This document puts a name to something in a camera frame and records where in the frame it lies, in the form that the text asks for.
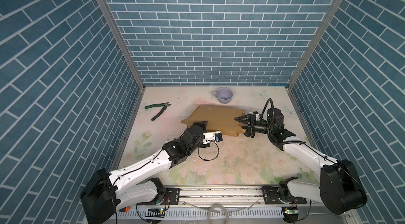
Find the brown cardboard box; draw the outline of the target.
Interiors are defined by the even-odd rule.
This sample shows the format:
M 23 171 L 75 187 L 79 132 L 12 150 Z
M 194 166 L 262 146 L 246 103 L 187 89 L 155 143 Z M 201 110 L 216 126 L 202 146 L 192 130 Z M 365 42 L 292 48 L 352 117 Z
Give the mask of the brown cardboard box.
M 182 124 L 191 127 L 195 122 L 207 121 L 207 132 L 221 131 L 222 134 L 238 137 L 244 134 L 242 124 L 235 120 L 244 115 L 243 109 L 226 106 L 199 106 L 192 115 L 181 121 Z

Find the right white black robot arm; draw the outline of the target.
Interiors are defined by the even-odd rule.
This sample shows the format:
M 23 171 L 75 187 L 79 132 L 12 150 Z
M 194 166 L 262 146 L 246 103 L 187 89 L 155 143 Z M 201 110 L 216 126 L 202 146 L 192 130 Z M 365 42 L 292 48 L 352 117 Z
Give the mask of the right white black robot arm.
M 329 157 L 298 138 L 285 128 L 280 109 L 268 109 L 266 118 L 253 112 L 236 117 L 235 121 L 242 124 L 245 136 L 267 135 L 274 146 L 294 156 L 317 176 L 317 183 L 303 182 L 298 177 L 281 181 L 278 187 L 281 201 L 287 204 L 296 198 L 317 201 L 335 215 L 361 208 L 367 203 L 368 197 L 354 164 L 347 159 Z

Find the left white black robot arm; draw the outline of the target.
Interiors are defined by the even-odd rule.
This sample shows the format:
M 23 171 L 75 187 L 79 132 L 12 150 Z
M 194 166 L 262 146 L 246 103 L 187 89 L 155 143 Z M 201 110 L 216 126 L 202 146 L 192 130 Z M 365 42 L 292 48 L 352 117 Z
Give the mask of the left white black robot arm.
M 166 188 L 153 176 L 186 161 L 198 148 L 222 141 L 221 131 L 207 132 L 206 122 L 196 122 L 184 133 L 149 157 L 113 171 L 96 171 L 82 192 L 80 200 L 88 223 L 102 224 L 118 210 L 138 203 L 160 203 Z

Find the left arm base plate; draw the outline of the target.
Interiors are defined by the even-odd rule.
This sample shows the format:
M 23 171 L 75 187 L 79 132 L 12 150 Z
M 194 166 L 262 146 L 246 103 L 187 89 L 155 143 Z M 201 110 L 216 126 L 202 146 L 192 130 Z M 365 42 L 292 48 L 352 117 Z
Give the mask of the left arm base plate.
M 150 204 L 152 205 L 178 205 L 180 198 L 180 188 L 166 188 L 164 194 L 159 193 Z

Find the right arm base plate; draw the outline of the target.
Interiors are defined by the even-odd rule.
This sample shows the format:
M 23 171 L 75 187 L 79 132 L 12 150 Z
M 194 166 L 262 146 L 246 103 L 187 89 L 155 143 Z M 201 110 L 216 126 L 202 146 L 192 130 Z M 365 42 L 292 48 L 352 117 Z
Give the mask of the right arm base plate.
M 294 197 L 284 188 L 263 186 L 261 188 L 263 193 L 264 202 L 266 205 L 277 205 L 277 204 L 297 204 L 304 205 L 307 203 L 305 198 Z

